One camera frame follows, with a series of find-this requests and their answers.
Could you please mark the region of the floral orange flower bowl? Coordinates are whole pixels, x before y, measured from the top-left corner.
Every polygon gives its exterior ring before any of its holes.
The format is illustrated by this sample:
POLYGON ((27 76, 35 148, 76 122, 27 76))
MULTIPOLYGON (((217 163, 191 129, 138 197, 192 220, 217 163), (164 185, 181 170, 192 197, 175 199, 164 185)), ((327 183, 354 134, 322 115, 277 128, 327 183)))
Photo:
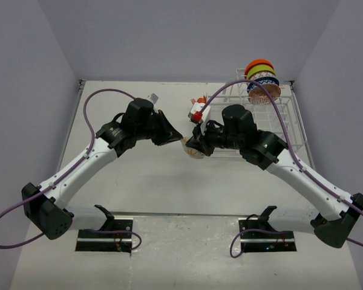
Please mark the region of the floral orange flower bowl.
POLYGON ((183 147, 183 150, 187 153, 187 155, 193 159, 203 159, 205 157, 205 154, 201 153, 200 151, 193 149, 191 147, 188 147, 186 145, 188 141, 188 138, 183 137, 181 139, 181 145, 183 147))

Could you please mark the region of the red patterned bowl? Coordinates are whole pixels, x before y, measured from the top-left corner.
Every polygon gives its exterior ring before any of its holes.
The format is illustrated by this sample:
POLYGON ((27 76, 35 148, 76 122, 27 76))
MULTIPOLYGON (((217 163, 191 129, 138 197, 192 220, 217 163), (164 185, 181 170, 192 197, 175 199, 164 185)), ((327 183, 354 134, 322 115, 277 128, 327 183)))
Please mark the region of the red patterned bowl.
MULTIPOLYGON (((273 101, 280 97, 281 88, 278 85, 263 85, 263 87, 270 94, 273 101)), ((271 103, 271 99, 259 87, 250 91, 248 99, 253 105, 268 105, 271 103)))

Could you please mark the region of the blue zigzag bowl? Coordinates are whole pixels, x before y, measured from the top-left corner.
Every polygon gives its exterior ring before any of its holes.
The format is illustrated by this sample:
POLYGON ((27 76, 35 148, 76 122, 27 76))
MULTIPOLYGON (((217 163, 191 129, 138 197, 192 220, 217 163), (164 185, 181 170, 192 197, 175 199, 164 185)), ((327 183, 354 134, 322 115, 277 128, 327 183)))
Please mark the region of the blue zigzag bowl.
MULTIPOLYGON (((260 85, 280 85, 279 80, 276 77, 266 76, 260 77, 255 79, 255 82, 259 83, 260 85)), ((247 91, 252 91, 253 89, 257 88, 258 86, 254 83, 250 83, 247 87, 247 91)))

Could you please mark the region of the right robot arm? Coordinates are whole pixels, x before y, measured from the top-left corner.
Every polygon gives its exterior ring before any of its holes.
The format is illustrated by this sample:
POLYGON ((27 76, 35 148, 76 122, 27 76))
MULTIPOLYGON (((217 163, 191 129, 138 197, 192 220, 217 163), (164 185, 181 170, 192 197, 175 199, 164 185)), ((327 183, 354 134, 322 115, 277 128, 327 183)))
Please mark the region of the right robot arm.
POLYGON ((311 203, 303 210, 269 206, 254 220, 251 231, 264 237, 288 231, 310 233, 330 247, 341 248, 363 210, 363 195, 351 195, 301 164, 285 141, 257 128, 244 106, 227 106, 221 115, 223 123, 218 123, 211 119, 208 105, 192 105, 188 117, 195 127, 184 144, 191 156, 211 156, 215 149, 237 150, 248 163, 281 179, 311 203))

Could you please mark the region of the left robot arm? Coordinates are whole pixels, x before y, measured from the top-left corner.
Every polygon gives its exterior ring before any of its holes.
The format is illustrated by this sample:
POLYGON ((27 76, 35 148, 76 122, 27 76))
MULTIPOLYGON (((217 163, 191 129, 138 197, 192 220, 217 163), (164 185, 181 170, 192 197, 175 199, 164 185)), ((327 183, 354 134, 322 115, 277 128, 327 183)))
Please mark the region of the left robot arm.
POLYGON ((68 230, 88 230, 108 237, 114 229, 113 215, 103 206, 74 210, 68 208, 73 196, 102 168, 115 161, 140 140, 156 146, 180 141, 161 110, 149 100, 137 98, 128 104, 121 121, 104 124, 88 147, 60 172, 39 187, 29 183, 22 189, 26 217, 50 240, 68 230))

